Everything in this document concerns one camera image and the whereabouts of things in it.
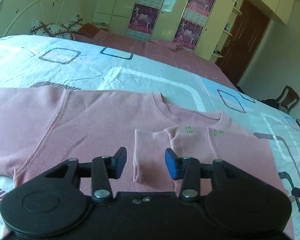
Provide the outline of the upper right pink poster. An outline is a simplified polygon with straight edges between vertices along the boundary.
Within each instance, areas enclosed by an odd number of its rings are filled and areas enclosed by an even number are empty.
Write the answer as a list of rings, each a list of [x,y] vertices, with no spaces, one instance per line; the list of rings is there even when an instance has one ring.
[[[215,0],[189,0],[183,18],[205,27]]]

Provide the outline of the crumpled pink cloth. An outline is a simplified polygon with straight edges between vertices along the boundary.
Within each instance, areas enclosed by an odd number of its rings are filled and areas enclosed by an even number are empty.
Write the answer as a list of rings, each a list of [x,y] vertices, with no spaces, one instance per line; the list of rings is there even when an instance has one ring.
[[[156,50],[163,52],[180,52],[186,49],[179,43],[170,42],[165,40],[150,40],[149,42]]]

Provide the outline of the dark wooden chair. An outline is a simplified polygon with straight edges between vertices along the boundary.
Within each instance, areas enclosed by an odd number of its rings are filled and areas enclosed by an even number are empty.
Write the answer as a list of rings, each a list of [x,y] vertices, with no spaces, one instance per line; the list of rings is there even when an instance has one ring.
[[[286,86],[276,99],[261,100],[262,103],[279,111],[289,114],[300,100],[297,92],[290,86]]]

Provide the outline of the lower right pink poster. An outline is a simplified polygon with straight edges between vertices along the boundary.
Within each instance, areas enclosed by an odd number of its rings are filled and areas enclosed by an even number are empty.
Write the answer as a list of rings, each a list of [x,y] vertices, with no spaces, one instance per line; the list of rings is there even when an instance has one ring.
[[[203,27],[201,25],[182,18],[173,38],[173,42],[179,43],[189,50],[194,50],[202,29]]]

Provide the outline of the cream corner shelves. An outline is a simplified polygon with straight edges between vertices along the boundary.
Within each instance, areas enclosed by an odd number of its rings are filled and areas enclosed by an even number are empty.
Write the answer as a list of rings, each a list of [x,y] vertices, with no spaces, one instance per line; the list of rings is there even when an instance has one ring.
[[[242,16],[242,13],[240,11],[241,3],[242,3],[242,0],[237,0],[234,3],[234,7],[229,16],[229,19],[226,22],[225,27],[223,29],[221,38],[219,39],[217,46],[215,47],[215,50],[213,51],[213,54],[211,56],[211,60],[213,62],[216,62],[218,59],[223,58],[221,51],[222,51],[223,47],[226,45],[228,38],[233,36],[231,30],[234,25],[234,22],[235,22],[236,18],[238,18],[239,16]]]

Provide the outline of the cream round headboard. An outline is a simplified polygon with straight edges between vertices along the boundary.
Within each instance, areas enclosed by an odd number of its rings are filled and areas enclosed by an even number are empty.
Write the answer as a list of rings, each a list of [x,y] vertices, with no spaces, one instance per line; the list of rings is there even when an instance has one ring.
[[[0,0],[0,38],[29,34],[33,20],[63,24],[80,14],[94,18],[97,0]]]

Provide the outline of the lower left pink poster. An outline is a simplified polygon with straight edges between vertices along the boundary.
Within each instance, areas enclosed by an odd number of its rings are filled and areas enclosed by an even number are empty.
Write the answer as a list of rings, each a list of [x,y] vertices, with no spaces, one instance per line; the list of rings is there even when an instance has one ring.
[[[159,9],[136,3],[128,24],[126,36],[140,41],[150,40],[158,13]]]

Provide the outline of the brown wooden door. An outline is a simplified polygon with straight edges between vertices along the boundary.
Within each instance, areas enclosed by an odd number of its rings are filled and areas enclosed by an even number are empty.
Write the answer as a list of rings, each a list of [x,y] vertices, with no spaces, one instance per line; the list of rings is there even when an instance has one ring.
[[[270,18],[249,0],[243,0],[229,36],[221,49],[222,58],[216,61],[217,66],[231,81],[237,85],[247,70],[257,51]]]

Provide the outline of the pink knit sweater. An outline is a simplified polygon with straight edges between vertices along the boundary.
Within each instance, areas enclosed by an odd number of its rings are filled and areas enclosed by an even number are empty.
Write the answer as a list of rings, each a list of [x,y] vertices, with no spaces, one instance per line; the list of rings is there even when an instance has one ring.
[[[68,159],[90,163],[125,147],[113,200],[46,178]],[[222,159],[243,181],[198,200],[179,198],[165,151],[202,164]],[[0,88],[0,175],[14,190],[0,201],[4,239],[292,239],[292,207],[269,144],[224,112],[189,111],[160,93]]]

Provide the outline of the white blue patterned bedsheet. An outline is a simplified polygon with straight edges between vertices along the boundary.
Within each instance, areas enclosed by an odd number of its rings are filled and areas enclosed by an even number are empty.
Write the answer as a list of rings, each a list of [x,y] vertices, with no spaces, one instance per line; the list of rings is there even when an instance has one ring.
[[[300,239],[300,127],[288,114],[237,90],[147,58],[92,44],[43,36],[0,38],[0,88],[122,90],[160,93],[189,111],[224,112],[271,149],[277,173],[292,207],[294,237]],[[14,190],[0,175],[0,201]],[[0,239],[5,230],[0,213]]]

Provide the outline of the patterned white brown pillow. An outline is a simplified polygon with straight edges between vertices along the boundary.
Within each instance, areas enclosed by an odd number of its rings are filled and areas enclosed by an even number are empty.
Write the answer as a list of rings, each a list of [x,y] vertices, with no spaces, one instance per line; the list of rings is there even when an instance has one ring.
[[[57,23],[45,24],[39,20],[33,20],[31,24],[31,35],[47,36],[54,38],[62,38],[75,41],[74,33],[76,33],[86,22],[80,14],[74,16],[70,21],[61,25]]]

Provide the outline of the cream glossy wardrobe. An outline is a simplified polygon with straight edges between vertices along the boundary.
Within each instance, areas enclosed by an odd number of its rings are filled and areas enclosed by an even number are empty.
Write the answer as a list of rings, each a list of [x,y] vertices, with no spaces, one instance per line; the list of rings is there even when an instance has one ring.
[[[294,0],[249,0],[264,14],[288,23]],[[232,16],[243,13],[241,0],[97,0],[94,20],[136,40],[178,42],[210,59]]]

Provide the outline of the orange striped pillow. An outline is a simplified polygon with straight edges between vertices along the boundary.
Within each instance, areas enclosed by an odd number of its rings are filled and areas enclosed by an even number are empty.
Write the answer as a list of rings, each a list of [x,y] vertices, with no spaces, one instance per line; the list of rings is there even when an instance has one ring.
[[[100,28],[91,23],[87,23],[82,25],[76,33],[87,38],[93,38],[99,31]]]

